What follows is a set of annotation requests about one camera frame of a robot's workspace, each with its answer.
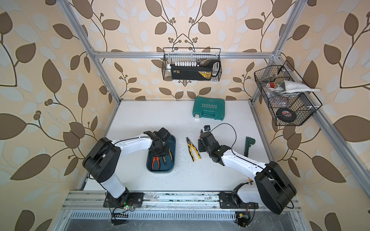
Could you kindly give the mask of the small orange handled pliers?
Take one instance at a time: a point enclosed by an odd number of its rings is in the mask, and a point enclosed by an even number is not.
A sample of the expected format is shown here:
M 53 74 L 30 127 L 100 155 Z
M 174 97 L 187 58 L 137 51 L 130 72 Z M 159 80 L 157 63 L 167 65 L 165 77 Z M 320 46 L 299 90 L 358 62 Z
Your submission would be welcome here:
M 159 157 L 153 157 L 151 170 L 152 171 L 159 171 L 161 167 L 161 162 Z

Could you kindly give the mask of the yellow black combination pliers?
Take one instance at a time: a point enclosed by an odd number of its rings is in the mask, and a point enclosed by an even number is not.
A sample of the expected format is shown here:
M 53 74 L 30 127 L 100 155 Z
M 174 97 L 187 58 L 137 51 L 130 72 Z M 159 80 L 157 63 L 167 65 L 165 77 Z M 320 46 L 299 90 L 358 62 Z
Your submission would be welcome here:
M 187 145 L 188 145 L 188 151 L 189 151 L 189 154 L 192 158 L 192 161 L 195 162 L 196 159 L 194 157 L 194 154 L 199 158 L 201 159 L 201 156 L 197 150 L 197 148 L 194 146 L 193 142 L 188 138 L 186 137 L 186 141 L 187 141 Z

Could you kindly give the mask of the small yellow handled pliers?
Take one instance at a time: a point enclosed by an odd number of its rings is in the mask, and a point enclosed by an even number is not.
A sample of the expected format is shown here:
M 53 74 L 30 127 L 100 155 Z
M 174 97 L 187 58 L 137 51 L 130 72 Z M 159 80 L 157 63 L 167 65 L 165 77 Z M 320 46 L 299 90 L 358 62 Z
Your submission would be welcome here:
M 162 157 L 163 164 L 166 166 L 168 163 L 174 163 L 174 158 L 172 155 L 171 150 L 169 151 Z

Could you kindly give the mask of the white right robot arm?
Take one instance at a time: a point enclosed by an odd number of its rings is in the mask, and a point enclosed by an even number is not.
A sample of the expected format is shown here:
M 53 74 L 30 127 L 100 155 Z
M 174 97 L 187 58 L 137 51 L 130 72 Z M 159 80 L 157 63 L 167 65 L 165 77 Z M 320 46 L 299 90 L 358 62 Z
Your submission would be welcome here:
M 255 198 L 271 212 L 281 214 L 296 196 L 296 188 L 278 163 L 271 161 L 266 164 L 240 155 L 231 147 L 220 145 L 209 131 L 200 134 L 199 142 L 199 151 L 207 152 L 213 162 L 233 168 L 254 181 L 258 190 L 255 196 L 241 193 L 244 185 L 237 189 L 242 202 L 249 203 Z

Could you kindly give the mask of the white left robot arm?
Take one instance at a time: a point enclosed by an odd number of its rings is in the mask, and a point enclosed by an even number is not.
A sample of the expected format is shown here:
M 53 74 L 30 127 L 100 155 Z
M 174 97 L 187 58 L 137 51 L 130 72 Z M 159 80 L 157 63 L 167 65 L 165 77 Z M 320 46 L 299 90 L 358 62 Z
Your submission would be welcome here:
M 116 174 L 119 159 L 141 150 L 149 150 L 155 159 L 171 155 L 168 144 L 170 138 L 171 134 L 165 128 L 118 141 L 103 137 L 85 157 L 82 165 L 108 195 L 122 200 L 129 191 Z

